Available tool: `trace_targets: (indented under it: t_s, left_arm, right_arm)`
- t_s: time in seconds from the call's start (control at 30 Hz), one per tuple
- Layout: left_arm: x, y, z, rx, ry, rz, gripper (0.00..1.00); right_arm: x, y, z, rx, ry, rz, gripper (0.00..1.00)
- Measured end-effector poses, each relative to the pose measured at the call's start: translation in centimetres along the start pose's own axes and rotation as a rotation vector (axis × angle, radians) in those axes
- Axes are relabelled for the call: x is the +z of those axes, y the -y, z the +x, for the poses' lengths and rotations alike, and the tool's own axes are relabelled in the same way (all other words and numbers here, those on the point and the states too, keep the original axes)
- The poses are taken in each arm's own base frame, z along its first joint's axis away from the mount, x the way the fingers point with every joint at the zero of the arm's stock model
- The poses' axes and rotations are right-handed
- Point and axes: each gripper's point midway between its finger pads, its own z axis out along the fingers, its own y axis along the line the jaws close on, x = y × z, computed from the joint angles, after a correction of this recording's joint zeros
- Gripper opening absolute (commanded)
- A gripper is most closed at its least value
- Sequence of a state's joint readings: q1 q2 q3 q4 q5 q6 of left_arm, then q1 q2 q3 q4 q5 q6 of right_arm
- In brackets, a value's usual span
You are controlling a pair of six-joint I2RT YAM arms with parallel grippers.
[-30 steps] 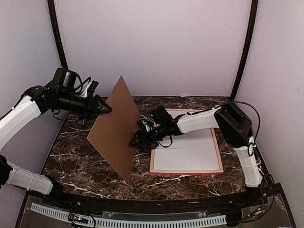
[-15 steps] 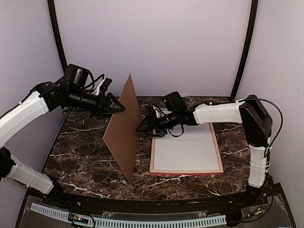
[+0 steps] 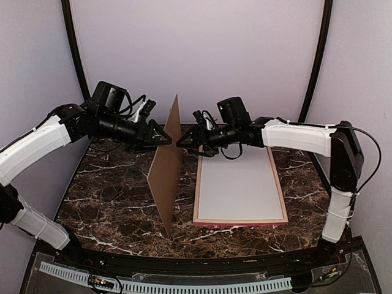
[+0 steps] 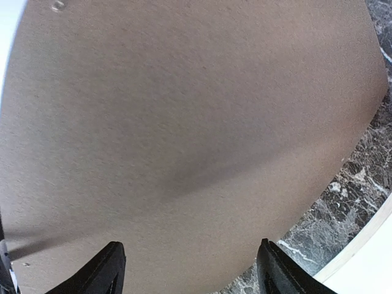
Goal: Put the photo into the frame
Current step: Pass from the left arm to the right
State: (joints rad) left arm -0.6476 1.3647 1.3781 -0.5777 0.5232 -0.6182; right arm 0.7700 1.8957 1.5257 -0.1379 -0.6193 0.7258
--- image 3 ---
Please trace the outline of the brown cardboard backing board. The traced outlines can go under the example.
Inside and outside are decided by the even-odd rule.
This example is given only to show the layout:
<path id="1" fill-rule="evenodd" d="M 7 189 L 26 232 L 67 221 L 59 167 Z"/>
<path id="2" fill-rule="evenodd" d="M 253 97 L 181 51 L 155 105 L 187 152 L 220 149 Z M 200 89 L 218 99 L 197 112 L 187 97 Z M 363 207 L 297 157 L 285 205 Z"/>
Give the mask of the brown cardboard backing board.
<path id="1" fill-rule="evenodd" d="M 147 180 L 165 233 L 170 236 L 179 176 L 183 164 L 183 151 L 176 146 L 176 142 L 181 138 L 178 96 L 173 101 L 164 131 L 172 138 L 172 143 L 158 147 Z"/>

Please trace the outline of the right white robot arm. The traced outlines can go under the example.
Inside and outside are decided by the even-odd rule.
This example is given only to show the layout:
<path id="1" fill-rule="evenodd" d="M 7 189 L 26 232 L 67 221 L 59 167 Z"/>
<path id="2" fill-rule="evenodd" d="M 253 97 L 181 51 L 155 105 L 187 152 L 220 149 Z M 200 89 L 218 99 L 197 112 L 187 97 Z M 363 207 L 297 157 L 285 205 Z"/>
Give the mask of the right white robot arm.
<path id="1" fill-rule="evenodd" d="M 240 97 L 217 103 L 222 124 L 206 110 L 193 113 L 196 124 L 176 142 L 188 153 L 214 157 L 232 144 L 258 148 L 287 148 L 328 160 L 330 202 L 321 237 L 326 242 L 312 253 L 313 261 L 325 266 L 336 256 L 336 247 L 353 217 L 355 202 L 367 180 L 361 181 L 364 154 L 358 134 L 376 139 L 348 121 L 338 124 L 309 124 L 280 117 L 252 119 Z"/>

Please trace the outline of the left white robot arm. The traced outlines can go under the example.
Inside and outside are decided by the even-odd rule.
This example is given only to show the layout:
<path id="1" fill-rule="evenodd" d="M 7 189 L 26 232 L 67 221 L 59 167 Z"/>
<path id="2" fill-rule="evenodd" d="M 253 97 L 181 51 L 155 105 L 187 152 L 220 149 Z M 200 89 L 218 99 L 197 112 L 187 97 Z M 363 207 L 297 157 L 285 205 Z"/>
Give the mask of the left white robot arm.
<path id="1" fill-rule="evenodd" d="M 84 137 L 110 138 L 136 153 L 170 145 L 172 138 L 148 118 L 155 106 L 145 95 L 133 102 L 126 89 L 100 81 L 91 98 L 56 107 L 37 127 L 1 148 L 1 224 L 14 225 L 61 251 L 73 267 L 84 265 L 86 252 L 75 234 L 29 205 L 12 181 L 53 151 Z"/>

